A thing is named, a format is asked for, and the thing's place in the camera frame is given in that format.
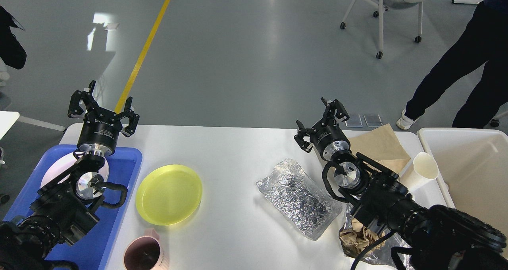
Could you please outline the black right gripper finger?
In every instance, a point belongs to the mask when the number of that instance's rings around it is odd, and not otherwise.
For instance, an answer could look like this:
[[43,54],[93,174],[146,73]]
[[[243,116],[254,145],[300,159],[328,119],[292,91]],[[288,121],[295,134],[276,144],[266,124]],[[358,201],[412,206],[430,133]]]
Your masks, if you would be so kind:
[[303,123],[299,120],[296,120],[296,124],[298,129],[297,134],[294,136],[294,140],[299,145],[300,149],[306,153],[310,153],[314,146],[314,143],[312,142],[312,136],[316,134],[317,130],[314,127],[305,128]]
[[328,101],[324,97],[321,97],[320,100],[325,105],[325,111],[320,120],[320,127],[336,126],[338,122],[346,122],[350,119],[350,115],[346,112],[345,107],[339,100]]

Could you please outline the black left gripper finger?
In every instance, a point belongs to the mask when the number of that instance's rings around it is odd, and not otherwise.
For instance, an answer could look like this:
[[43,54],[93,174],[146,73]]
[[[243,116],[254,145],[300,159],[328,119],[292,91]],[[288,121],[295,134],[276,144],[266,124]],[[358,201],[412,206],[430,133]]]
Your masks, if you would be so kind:
[[136,127],[139,121],[139,115],[134,112],[132,109],[132,100],[133,97],[128,97],[125,101],[124,110],[117,115],[117,121],[120,122],[121,119],[128,118],[129,123],[126,127],[123,127],[120,132],[125,137],[130,137],[135,133]]
[[87,90],[77,90],[72,94],[67,112],[68,118],[84,118],[86,114],[96,112],[99,109],[100,106],[92,94],[95,85],[96,81],[92,80]]

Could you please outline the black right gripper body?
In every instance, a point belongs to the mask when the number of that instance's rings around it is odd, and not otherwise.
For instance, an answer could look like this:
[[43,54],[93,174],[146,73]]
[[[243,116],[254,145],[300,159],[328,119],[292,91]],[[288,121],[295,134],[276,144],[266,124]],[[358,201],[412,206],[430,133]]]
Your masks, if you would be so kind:
[[324,161],[345,160],[351,156],[350,141],[337,126],[323,126],[310,135],[310,142]]

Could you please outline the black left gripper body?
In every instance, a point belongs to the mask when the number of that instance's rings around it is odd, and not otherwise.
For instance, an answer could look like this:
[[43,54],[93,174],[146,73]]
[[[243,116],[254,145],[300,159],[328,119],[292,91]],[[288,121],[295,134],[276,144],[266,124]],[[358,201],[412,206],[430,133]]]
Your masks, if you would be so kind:
[[77,149],[83,152],[98,149],[104,157],[113,155],[122,129],[122,124],[114,119],[115,116],[115,112],[85,113]]

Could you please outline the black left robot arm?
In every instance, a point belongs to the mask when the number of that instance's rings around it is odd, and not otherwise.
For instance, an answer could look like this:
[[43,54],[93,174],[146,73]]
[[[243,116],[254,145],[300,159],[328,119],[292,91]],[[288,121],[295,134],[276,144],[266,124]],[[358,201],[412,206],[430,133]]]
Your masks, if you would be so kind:
[[135,133],[139,115],[132,110],[132,97],[122,112],[99,106],[92,94],[95,85],[92,81],[88,91],[75,91],[69,102],[67,116],[83,117],[76,148],[81,156],[38,190],[32,215],[20,223],[1,223],[2,270],[77,270],[74,262],[46,257],[57,244],[72,246],[90,232],[100,221],[100,207],[114,210],[124,205],[128,188],[109,182],[100,169],[114,154],[119,134]]

